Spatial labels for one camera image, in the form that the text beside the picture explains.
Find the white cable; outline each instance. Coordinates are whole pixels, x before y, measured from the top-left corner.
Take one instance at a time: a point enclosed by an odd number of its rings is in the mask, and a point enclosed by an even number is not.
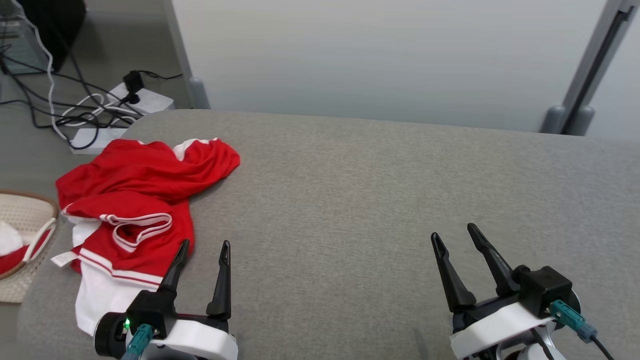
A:
[[[44,46],[44,44],[42,43],[42,39],[40,38],[40,32],[38,31],[38,28],[31,22],[29,21],[29,19],[27,19],[26,15],[24,14],[24,8],[22,7],[22,5],[20,5],[20,3],[18,3],[18,0],[11,0],[11,2],[13,3],[13,5],[18,8],[22,14],[18,14],[17,17],[21,18],[22,20],[24,20],[24,22],[27,23],[27,25],[31,26],[31,28],[33,28],[33,32],[36,35],[36,41],[38,42],[38,45],[42,48],[42,51],[44,51],[44,53],[47,55],[47,57],[49,58],[49,63],[47,64],[47,77],[49,78],[49,82],[51,83],[51,86],[49,87],[49,110],[51,111],[51,125],[53,126],[53,129],[55,130],[55,132],[65,141],[67,141],[67,137],[58,129],[57,125],[56,125],[56,117],[53,116],[53,114],[55,114],[55,110],[53,108],[53,88],[55,86],[55,82],[53,81],[53,76],[51,75],[51,69],[53,68],[53,56],[51,55],[51,53],[49,52],[49,50],[47,50],[47,48]]]
[[[108,106],[111,106],[111,105],[115,104],[116,102],[118,102],[118,101],[117,100],[116,101],[112,101],[107,105],[103,105],[102,101],[101,101],[100,102],[100,107],[97,108],[96,110],[93,110],[91,113],[94,114],[94,115],[100,115]]]
[[[92,97],[99,97],[100,98],[100,103],[102,104],[104,102],[104,96],[102,96],[101,94],[91,94],[91,96],[86,96],[84,99],[80,100],[79,103],[76,104],[76,106],[73,106],[67,110],[65,110],[65,112],[62,113],[62,116],[67,116],[67,114],[71,111],[73,111],[74,109],[77,108],[78,105],[82,105],[85,101],[87,101],[88,99],[91,99]],[[92,111],[92,115],[94,115],[93,117],[95,118],[99,113],[101,113],[102,111],[96,113],[96,111],[98,110],[102,110],[102,108],[97,108],[96,110]],[[75,122],[73,124],[69,123],[69,124],[65,124],[65,126],[80,126],[80,125],[85,125],[86,121],[80,121],[80,122]]]

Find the white wall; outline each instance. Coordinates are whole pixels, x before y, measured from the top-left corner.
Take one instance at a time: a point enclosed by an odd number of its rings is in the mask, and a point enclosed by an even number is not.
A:
[[[640,141],[640,17],[631,22],[591,104],[585,136]]]
[[[538,131],[605,0],[176,0],[216,110]]]

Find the gray fabric surface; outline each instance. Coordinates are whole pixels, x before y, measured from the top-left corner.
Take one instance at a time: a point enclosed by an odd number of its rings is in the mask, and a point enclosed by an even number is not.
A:
[[[223,240],[240,359],[453,359],[429,235],[478,299],[495,287],[466,232],[512,266],[553,266],[617,359],[640,352],[640,144],[207,110],[165,111],[126,134],[175,145],[220,137],[242,165],[195,196],[196,249],[176,301],[204,313]],[[70,248],[68,227],[50,251]],[[50,261],[19,318],[36,359],[96,359],[76,328],[80,277]],[[567,359],[603,359],[568,329]]]

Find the teal connector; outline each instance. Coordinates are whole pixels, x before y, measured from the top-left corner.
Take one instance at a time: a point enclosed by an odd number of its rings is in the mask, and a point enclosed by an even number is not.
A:
[[[591,338],[598,333],[593,326],[587,323],[587,320],[582,315],[578,314],[576,310],[573,310],[562,300],[552,302],[549,311],[551,316],[558,320],[559,323],[563,323],[573,329],[585,343],[590,343],[592,341]]]
[[[142,324],[136,330],[131,342],[127,345],[127,352],[123,356],[123,360],[137,360],[142,356],[149,342],[154,337],[154,328],[149,324]]]

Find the clothing tag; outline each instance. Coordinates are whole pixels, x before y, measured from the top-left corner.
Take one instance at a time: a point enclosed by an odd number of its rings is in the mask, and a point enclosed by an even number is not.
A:
[[[54,256],[53,258],[51,258],[51,261],[53,261],[54,264],[56,264],[58,267],[61,268],[77,258],[78,258],[78,255],[76,255],[75,252],[67,251],[67,252],[63,252],[58,256]]]

